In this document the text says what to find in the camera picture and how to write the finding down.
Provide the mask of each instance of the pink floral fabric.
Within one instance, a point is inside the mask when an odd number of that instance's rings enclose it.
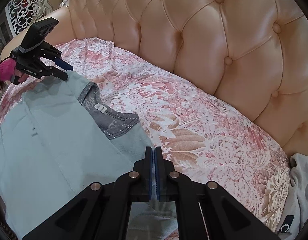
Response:
[[[280,220],[289,186],[288,160],[260,127],[190,82],[99,38],[58,46],[74,70],[94,81],[102,101],[137,112],[164,158],[192,180],[217,181],[271,230]],[[11,85],[0,105],[0,123],[39,82]],[[168,240],[178,239],[177,231]]]

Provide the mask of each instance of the metal screw head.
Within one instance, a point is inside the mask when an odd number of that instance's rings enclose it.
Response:
[[[101,185],[97,182],[95,182],[91,185],[91,190],[96,191],[96,190],[99,190],[100,188],[101,188]]]
[[[176,179],[179,177],[179,173],[177,171],[171,171],[169,173],[169,175],[173,178],[173,179]]]
[[[140,174],[137,171],[131,171],[128,176],[130,176],[131,178],[135,179],[139,176]]]
[[[209,187],[210,189],[216,189],[217,183],[214,181],[210,181],[209,183],[207,183],[207,187]]]

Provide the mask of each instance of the white cloth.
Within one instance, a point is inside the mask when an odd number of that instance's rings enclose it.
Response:
[[[286,233],[278,233],[282,240],[295,239],[308,219],[308,156],[296,153],[290,158],[290,163],[291,186],[277,231],[284,226],[286,216],[293,215],[294,219]]]

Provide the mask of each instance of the peach leather headboard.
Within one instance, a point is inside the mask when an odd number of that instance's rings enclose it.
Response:
[[[308,155],[308,21],[294,0],[70,0],[50,16],[48,42],[113,41]]]

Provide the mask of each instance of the bed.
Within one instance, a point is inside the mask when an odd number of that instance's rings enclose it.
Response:
[[[308,20],[294,0],[71,0],[50,16],[47,41],[109,106],[276,230],[288,159],[308,155]],[[8,88],[0,123],[36,82]]]

